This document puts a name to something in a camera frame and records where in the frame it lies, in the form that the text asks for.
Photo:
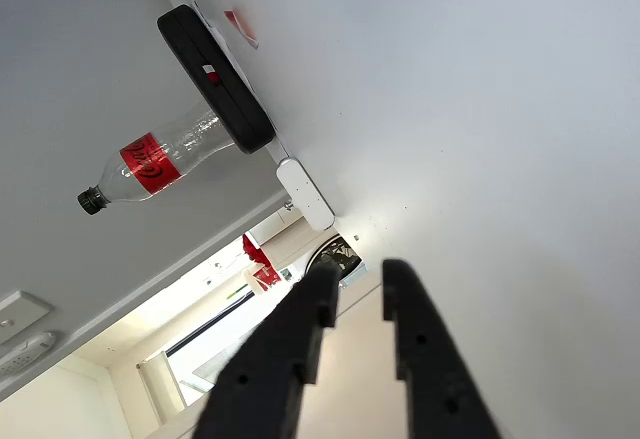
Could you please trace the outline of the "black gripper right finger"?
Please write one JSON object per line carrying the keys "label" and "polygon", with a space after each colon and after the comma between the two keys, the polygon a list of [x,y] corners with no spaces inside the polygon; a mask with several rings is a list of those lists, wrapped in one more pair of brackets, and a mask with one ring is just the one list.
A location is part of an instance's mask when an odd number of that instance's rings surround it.
{"label": "black gripper right finger", "polygon": [[405,383],[410,438],[498,438],[499,430],[414,269],[382,263],[383,319],[394,324],[396,377]]}

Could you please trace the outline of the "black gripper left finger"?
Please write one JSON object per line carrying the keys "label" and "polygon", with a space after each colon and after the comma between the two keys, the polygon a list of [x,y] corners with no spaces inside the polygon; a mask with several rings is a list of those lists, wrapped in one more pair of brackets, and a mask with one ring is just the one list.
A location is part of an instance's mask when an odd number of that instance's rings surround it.
{"label": "black gripper left finger", "polygon": [[340,268],[311,269],[256,327],[217,377],[195,438],[296,436],[304,387],[316,381],[326,328],[335,326]]}

